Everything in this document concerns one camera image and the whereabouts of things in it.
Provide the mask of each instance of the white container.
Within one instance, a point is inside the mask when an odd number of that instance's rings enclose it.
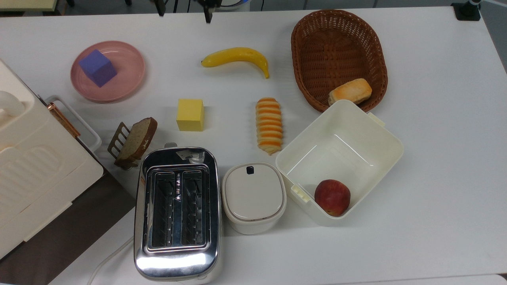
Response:
[[[329,107],[276,157],[290,197],[319,225],[334,226],[384,178],[403,154],[399,139],[373,114],[348,100]],[[315,188],[335,179],[350,190],[349,208],[339,217],[314,200]]]
[[[232,228],[242,234],[269,230],[287,205],[282,175],[265,162],[245,163],[227,171],[222,200]]]

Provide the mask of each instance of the silver toaster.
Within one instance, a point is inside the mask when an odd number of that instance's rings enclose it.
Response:
[[[222,209],[213,155],[202,148],[148,154],[139,172],[134,262],[150,280],[204,284],[221,271]]]

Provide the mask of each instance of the bread slice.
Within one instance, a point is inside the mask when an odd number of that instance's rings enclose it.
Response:
[[[365,79],[354,79],[329,92],[329,106],[342,99],[359,104],[370,98],[371,95],[372,88]]]
[[[157,125],[157,121],[151,117],[135,123],[115,160],[115,165],[124,170],[135,166],[135,161],[141,159],[150,145]]]

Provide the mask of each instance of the bun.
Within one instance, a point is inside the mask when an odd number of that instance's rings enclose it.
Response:
[[[370,98],[371,95],[372,88],[365,79],[354,79],[329,92],[329,106],[342,99],[359,104]]]
[[[264,97],[256,105],[257,146],[274,154],[282,149],[282,112],[280,104],[271,97]]]
[[[150,145],[157,125],[157,121],[151,117],[135,123],[115,160],[115,165],[125,170],[135,165],[134,162],[141,159]]]

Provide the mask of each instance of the power cord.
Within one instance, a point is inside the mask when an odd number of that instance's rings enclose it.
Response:
[[[129,245],[134,240],[134,236],[129,238],[128,241],[126,241],[121,247],[119,247],[115,252],[113,252],[110,256],[108,256],[106,259],[104,259],[98,266],[95,268],[95,271],[92,273],[92,276],[90,276],[90,279],[88,280],[88,283],[86,285],[91,285],[93,282],[93,279],[97,275],[97,272],[106,264],[111,258],[115,257],[120,251],[122,251],[127,245]]]

